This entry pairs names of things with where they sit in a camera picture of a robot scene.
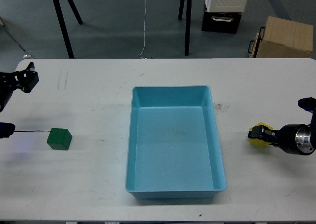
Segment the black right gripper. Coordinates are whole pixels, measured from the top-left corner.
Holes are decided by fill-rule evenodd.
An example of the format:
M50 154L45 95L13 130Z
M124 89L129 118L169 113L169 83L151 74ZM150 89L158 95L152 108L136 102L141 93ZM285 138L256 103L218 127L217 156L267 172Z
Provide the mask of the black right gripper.
M252 130L248 132L248 138L268 143L276 141L274 144L275 147L278 147L289 154L299 154L296 144L296 134L299 127L299 124L290 124L275 131L274 129L269 129L265 125L257 125L252 127Z

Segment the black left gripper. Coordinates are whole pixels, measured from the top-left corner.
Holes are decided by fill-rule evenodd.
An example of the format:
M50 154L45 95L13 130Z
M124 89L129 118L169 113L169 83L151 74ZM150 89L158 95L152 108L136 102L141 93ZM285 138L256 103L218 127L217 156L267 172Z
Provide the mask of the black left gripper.
M39 75L35 65L30 62L22 71L0 73L0 111L2 112L10 100L13 92L19 88L24 93L30 93L39 82Z

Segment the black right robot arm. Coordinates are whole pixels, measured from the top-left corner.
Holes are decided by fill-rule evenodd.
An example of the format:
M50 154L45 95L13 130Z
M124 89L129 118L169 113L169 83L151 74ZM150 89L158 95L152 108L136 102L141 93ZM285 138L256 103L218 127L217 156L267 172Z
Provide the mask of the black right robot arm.
M298 106L312 113L310 124L288 124L274 130L259 123L249 129L247 137L250 143L259 147L272 145L288 154L312 154L316 150L316 100L313 97L302 98Z

